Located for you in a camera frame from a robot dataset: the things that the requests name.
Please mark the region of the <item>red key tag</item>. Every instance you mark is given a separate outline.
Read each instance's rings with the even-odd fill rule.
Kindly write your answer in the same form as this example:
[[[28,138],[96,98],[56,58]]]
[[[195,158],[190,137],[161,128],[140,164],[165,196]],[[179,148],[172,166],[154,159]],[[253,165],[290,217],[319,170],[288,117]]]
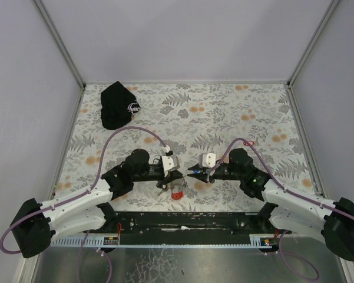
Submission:
[[[243,145],[244,146],[255,146],[256,143],[254,141],[244,141]]]

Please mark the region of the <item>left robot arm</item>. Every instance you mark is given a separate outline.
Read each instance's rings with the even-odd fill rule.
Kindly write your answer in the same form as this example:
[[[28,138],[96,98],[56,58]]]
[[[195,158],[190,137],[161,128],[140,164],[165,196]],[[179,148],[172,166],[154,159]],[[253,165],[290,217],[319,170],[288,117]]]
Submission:
[[[101,229],[114,221],[116,214],[110,201],[132,191],[135,182],[152,182],[165,189],[182,180],[179,159],[168,152],[149,162],[146,150],[135,149],[119,165],[99,175],[92,187],[60,198],[37,202],[26,200],[15,215],[12,234],[24,258],[43,252],[52,241],[75,233]]]

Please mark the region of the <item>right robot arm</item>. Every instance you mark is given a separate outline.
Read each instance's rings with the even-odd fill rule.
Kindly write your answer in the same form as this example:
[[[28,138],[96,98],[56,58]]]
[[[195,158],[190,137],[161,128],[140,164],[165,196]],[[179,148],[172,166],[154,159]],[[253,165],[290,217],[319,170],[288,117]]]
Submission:
[[[276,229],[308,236],[326,245],[336,256],[354,261],[354,203],[309,195],[282,186],[269,173],[258,169],[245,149],[229,152],[222,163],[214,153],[202,154],[189,168],[189,176],[205,183],[238,180],[250,198],[265,202],[266,218]]]

